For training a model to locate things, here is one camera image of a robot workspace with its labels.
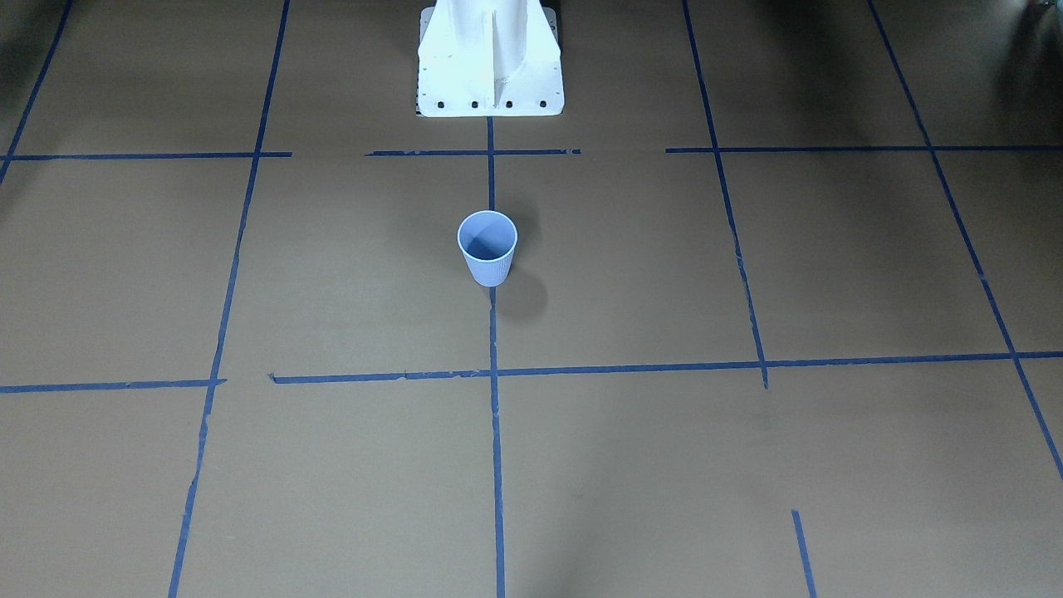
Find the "blue ribbed cup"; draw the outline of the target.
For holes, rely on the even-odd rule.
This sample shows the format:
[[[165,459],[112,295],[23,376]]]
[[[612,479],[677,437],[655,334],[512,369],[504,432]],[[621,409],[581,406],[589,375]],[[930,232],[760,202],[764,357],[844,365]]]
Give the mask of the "blue ribbed cup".
[[[505,213],[483,209],[468,215],[456,234],[468,271],[482,287],[497,287],[510,272],[519,230]]]

